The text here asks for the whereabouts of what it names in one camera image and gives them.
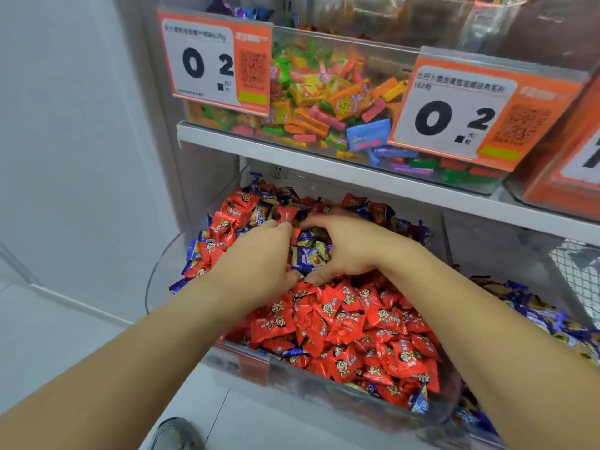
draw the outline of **floor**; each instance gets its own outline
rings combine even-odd
[[[0,413],[125,328],[0,279]],[[200,364],[164,411],[191,421],[208,450],[433,447],[414,433],[388,434],[326,408]],[[150,435],[140,449],[147,449]]]

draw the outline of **white wall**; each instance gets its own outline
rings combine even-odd
[[[0,241],[43,287],[139,318],[187,204],[236,157],[174,144],[137,0],[2,0],[0,56]]]

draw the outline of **barcode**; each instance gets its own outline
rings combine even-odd
[[[266,73],[266,55],[256,52],[242,52],[242,83],[252,90],[264,90]]]
[[[508,118],[494,137],[494,141],[522,146],[537,134],[551,113],[552,111],[548,109],[517,104],[511,109]]]

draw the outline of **white shelf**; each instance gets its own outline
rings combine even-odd
[[[502,187],[492,196],[478,196],[334,158],[212,131],[187,122],[181,122],[177,126],[177,137],[180,142],[203,145],[494,221],[600,246],[600,224],[525,206]]]

